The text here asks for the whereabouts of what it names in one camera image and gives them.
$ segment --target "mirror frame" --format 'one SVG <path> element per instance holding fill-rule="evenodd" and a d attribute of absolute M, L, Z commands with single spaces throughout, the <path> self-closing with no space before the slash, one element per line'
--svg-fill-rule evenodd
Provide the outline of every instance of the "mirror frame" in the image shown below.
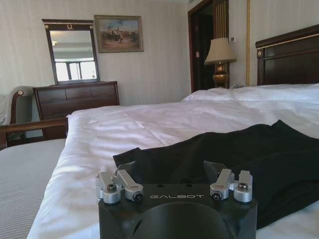
<path fill-rule="evenodd" d="M 66 85 L 66 84 L 99 82 L 100 77 L 99 77 L 98 61 L 97 61 L 94 31 L 93 31 L 94 21 L 93 20 L 62 20 L 62 19 L 42 19 L 42 21 L 46 31 L 46 38 L 48 40 L 50 59 L 51 59 L 55 84 Z M 90 31 L 93 58 L 94 58 L 95 68 L 96 68 L 96 79 L 58 81 L 57 74 L 56 74 L 52 40 L 50 35 L 51 30 L 53 31 L 85 31 L 85 30 Z"/>

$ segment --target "framed painting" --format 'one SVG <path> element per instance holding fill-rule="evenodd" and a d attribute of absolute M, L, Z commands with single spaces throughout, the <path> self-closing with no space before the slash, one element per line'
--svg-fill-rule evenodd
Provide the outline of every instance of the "framed painting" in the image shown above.
<path fill-rule="evenodd" d="M 99 53 L 144 51 L 140 16 L 94 15 Z"/>

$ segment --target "dark wooden headboard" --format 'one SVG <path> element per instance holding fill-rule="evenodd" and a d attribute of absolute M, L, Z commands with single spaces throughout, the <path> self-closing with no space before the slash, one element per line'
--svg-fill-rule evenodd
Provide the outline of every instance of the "dark wooden headboard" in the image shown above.
<path fill-rule="evenodd" d="M 319 25 L 256 42 L 258 85 L 319 83 Z"/>

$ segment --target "wooden dresser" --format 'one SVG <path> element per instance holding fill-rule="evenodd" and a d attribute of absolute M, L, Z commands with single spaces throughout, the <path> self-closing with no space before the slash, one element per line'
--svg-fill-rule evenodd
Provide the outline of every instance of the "wooden dresser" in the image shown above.
<path fill-rule="evenodd" d="M 70 84 L 34 88 L 40 120 L 64 118 L 77 110 L 118 106 L 117 82 Z M 62 138 L 64 127 L 45 129 L 47 139 Z"/>

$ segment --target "gold lamp base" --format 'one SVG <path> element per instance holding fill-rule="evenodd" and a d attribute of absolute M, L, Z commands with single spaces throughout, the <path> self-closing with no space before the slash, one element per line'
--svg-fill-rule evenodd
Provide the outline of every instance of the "gold lamp base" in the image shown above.
<path fill-rule="evenodd" d="M 213 79 L 216 88 L 227 88 L 229 74 L 226 73 L 224 64 L 217 65 L 216 73 L 213 75 Z"/>

